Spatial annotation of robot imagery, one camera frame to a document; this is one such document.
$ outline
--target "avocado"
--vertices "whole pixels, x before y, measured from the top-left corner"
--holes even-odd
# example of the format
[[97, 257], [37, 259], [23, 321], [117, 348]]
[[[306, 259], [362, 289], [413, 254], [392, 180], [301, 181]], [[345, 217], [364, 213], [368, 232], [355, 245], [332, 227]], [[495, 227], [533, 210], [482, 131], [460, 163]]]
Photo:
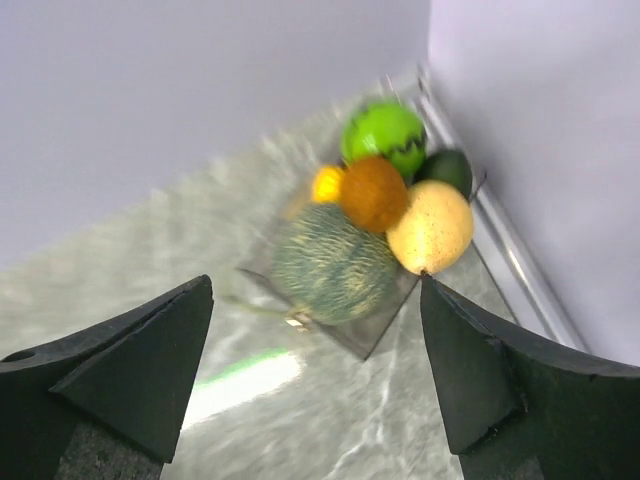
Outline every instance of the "avocado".
[[413, 183], [422, 180], [440, 180], [455, 187], [467, 200], [471, 197], [473, 172], [461, 150], [445, 148], [429, 155], [413, 177]]

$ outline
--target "melon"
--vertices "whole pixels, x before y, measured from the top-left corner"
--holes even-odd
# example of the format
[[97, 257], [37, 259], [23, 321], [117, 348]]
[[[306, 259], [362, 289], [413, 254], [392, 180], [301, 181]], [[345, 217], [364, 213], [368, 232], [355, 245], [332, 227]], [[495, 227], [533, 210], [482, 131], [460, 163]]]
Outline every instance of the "melon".
[[342, 134], [341, 151], [349, 166], [381, 155], [400, 175], [409, 177], [424, 162], [426, 144], [424, 122], [411, 108], [395, 98], [380, 99], [352, 115]]
[[355, 227], [335, 203], [316, 203], [279, 232], [270, 276], [296, 313], [340, 325], [388, 305], [399, 269], [384, 235]]

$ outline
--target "brown fruit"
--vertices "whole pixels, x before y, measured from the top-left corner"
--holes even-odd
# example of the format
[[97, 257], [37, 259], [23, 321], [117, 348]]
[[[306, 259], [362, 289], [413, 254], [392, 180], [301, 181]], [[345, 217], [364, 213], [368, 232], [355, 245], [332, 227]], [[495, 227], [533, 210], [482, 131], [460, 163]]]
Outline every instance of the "brown fruit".
[[339, 203], [356, 227], [383, 233], [400, 221], [409, 206], [409, 196], [402, 176], [391, 162], [371, 156], [347, 169]]

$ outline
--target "yellow pear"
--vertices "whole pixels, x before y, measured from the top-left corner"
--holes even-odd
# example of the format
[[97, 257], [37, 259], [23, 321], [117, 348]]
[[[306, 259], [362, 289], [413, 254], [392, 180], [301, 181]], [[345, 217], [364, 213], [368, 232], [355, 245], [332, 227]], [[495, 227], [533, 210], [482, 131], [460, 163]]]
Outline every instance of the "yellow pear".
[[471, 207], [451, 185], [424, 180], [409, 189], [408, 210], [386, 234], [404, 268], [433, 275], [452, 265], [471, 244]]

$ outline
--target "dark green fruit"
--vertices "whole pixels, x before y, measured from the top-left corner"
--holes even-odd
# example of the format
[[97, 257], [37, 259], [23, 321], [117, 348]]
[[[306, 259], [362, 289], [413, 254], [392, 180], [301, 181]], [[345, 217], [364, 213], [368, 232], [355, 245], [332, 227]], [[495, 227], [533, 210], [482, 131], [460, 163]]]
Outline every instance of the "dark green fruit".
[[280, 232], [271, 280], [297, 313], [339, 325], [392, 301], [398, 270], [384, 235], [356, 228], [335, 203], [317, 203]]
[[413, 182], [422, 180], [440, 180], [455, 187], [467, 200], [471, 197], [473, 172], [461, 150], [447, 148], [429, 155], [416, 172]]

